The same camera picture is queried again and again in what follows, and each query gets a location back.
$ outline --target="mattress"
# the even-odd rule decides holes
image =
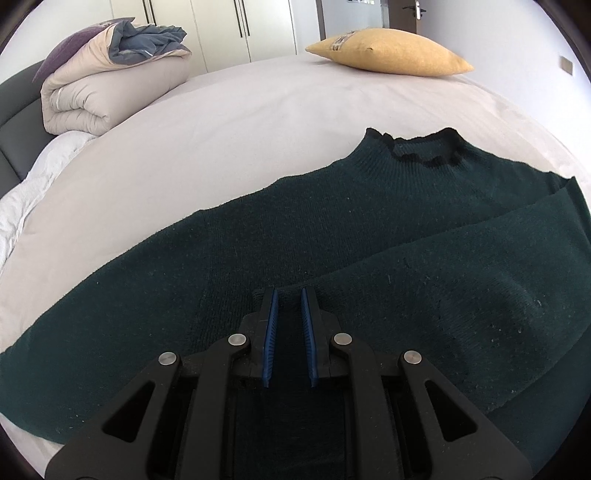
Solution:
[[[591,158],[575,158],[541,125],[463,76],[364,72],[308,53],[209,73],[90,142],[28,215],[0,277],[0,352],[89,274],[156,231],[325,167],[347,156],[367,127],[404,138],[452,127],[499,157],[576,176],[588,204],[591,198],[584,166]],[[588,397],[582,391],[570,417],[561,417],[546,456]],[[0,423],[43,474],[60,445],[5,417]]]

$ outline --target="white duvet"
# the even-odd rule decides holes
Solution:
[[[462,76],[364,72],[307,53],[213,72],[93,140],[30,213],[0,277],[0,352],[90,273],[156,231],[325,167],[347,156],[367,127],[404,138],[452,127],[500,157],[576,176],[591,200],[578,159]],[[0,423],[43,474],[60,445],[1,415]]]
[[[0,199],[0,275],[29,213],[61,171],[94,138],[79,131],[55,137],[39,154],[27,178]]]

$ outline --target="gray headboard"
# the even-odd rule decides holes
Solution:
[[[39,153],[55,138],[43,127],[41,83],[31,83],[41,62],[0,84],[0,197],[22,182]]]

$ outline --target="white wardrobe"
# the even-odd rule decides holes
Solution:
[[[191,76],[296,53],[290,0],[111,0],[115,18],[181,27]]]

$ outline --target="folded comforter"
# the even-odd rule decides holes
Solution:
[[[189,77],[191,51],[178,27],[111,25],[41,87],[45,129],[102,135]]]

